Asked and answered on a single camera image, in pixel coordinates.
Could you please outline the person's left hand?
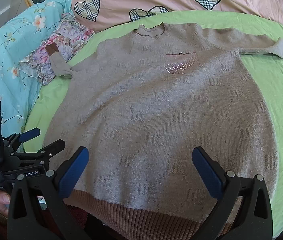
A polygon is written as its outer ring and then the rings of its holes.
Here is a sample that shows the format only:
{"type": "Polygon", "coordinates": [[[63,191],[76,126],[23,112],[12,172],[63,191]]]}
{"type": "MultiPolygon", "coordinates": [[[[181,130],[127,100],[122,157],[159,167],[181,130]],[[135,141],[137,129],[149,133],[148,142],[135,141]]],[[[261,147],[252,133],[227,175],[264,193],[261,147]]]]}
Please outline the person's left hand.
{"type": "Polygon", "coordinates": [[[8,205],[10,203],[10,195],[0,189],[0,222],[6,223],[9,216],[8,205]]]}

